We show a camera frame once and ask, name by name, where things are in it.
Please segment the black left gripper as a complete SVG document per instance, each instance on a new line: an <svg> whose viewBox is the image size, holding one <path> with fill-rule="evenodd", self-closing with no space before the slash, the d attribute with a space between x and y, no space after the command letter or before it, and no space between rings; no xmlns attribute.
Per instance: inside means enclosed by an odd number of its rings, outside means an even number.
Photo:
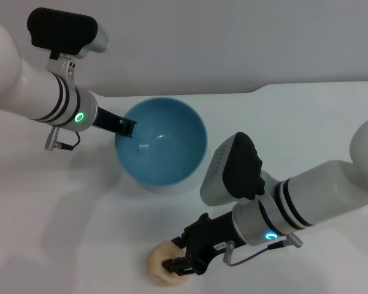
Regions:
<svg viewBox="0 0 368 294"><path fill-rule="evenodd" d="M114 113L111 113L101 107L98 107L96 118L93 121L93 126L104 129L115 134L120 134L124 137L132 137L136 121L122 118Z"/></svg>

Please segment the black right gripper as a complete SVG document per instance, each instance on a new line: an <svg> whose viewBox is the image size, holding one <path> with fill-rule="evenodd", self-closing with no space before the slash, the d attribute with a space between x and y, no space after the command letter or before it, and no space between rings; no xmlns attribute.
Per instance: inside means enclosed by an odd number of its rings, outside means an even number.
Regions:
<svg viewBox="0 0 368 294"><path fill-rule="evenodd" d="M215 246L228 241L234 242L235 247L245 245L236 232L232 213L225 213L215 219L209 218L205 213L187 227L181 236L171 239L179 248L186 248L185 257L167 259L162 262L162 266L168 272L202 275L210 262L224 253L224 249L217 249Z"/></svg>

